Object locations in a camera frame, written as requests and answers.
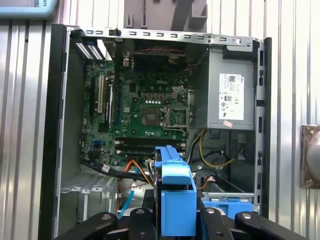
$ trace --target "screw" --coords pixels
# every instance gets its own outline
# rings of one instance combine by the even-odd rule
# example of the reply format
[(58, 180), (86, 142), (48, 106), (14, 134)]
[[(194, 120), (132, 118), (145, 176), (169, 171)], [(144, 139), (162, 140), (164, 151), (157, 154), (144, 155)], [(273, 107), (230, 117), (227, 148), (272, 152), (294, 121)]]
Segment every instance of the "screw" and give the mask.
[(243, 213), (242, 217), (245, 218), (245, 219), (251, 219), (251, 215), (248, 214), (248, 213)]
[(213, 214), (215, 212), (215, 210), (213, 208), (207, 208), (206, 212), (209, 214)]
[(111, 219), (111, 216), (109, 214), (105, 214), (105, 215), (102, 216), (101, 219), (102, 220), (109, 220), (109, 219)]
[(223, 232), (220, 232), (220, 231), (217, 231), (215, 233), (215, 235), (217, 235), (218, 237), (223, 237), (224, 236), (224, 233)]
[(144, 214), (145, 211), (143, 209), (139, 209), (138, 211), (136, 211), (136, 214)]

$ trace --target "black cable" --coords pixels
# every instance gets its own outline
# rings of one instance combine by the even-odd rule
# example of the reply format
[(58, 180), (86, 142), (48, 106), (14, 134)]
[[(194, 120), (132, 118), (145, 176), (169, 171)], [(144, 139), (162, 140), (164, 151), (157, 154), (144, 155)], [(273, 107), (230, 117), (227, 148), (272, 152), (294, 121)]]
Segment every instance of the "black cable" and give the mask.
[[(210, 152), (208, 152), (206, 155), (204, 155), (203, 158), (205, 159), (205, 158), (207, 158), (207, 157), (209, 157), (209, 156), (211, 156), (211, 155), (213, 155), (213, 154), (220, 154), (220, 155), (221, 155), (221, 151), (217, 151), (217, 150), (215, 150), (215, 151), (210, 151)], [(190, 163), (193, 164), (193, 163), (199, 162), (200, 160), (201, 160), (200, 158), (192, 159)]]
[(189, 151), (189, 154), (188, 154), (188, 158), (186, 160), (186, 162), (189, 164), (191, 159), (192, 159), (192, 155), (194, 154), (194, 150), (195, 150), (195, 147), (197, 145), (197, 143), (199, 142), (200, 140), (200, 136), (201, 134), (199, 134), (194, 140), (193, 142), (191, 143), (191, 146), (190, 146), (190, 151)]
[(153, 183), (153, 182), (154, 182), (154, 173), (152, 172), (150, 163), (148, 163), (148, 164), (146, 165), (146, 167), (147, 167), (148, 172), (149, 172), (149, 177), (150, 177), (150, 179), (151, 179), (151, 181), (152, 181), (152, 183)]
[(209, 168), (201, 168), (198, 170), (194, 170), (192, 173), (196, 173), (196, 172), (200, 172), (200, 171), (209, 171), (209, 172), (213, 172), (215, 176), (218, 176), (217, 172), (213, 169), (209, 169)]
[(111, 177), (120, 178), (120, 179), (133, 179), (133, 180), (139, 180), (142, 182), (147, 182), (147, 180), (140, 173), (117, 171), (112, 167), (110, 167), (108, 172), (105, 172), (105, 171), (102, 171), (103, 164), (101, 166), (101, 163), (97, 164), (97, 162), (94, 162), (94, 161), (82, 161), (81, 163), (87, 166), (88, 168), (91, 168), (96, 172), (106, 176), (111, 176)]

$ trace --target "blue plastic bracket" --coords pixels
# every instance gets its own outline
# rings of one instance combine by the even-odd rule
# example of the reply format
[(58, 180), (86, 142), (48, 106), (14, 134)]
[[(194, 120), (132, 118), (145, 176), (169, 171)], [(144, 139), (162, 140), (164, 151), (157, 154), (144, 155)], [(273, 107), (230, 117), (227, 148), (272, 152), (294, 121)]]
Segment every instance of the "blue plastic bracket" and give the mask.
[(184, 185), (188, 190), (161, 191), (161, 235), (163, 237), (196, 236), (197, 188), (189, 165), (177, 150), (170, 146), (157, 146), (161, 161), (162, 185)]

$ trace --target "dell logo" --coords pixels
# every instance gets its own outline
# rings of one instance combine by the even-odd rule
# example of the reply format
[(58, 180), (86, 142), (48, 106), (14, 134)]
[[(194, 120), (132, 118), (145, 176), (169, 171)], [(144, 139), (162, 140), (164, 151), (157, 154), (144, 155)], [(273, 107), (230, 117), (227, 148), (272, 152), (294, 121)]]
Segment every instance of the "dell logo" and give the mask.
[(167, 80), (157, 80), (156, 84), (168, 84)]

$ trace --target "power supply label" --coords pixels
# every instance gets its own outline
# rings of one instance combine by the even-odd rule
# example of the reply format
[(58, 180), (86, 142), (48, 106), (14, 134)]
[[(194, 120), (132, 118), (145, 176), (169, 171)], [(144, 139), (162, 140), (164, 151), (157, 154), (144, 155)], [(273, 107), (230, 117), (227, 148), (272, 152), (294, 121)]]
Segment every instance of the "power supply label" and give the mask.
[(245, 113), (245, 82), (240, 74), (220, 73), (219, 119), (243, 120)]

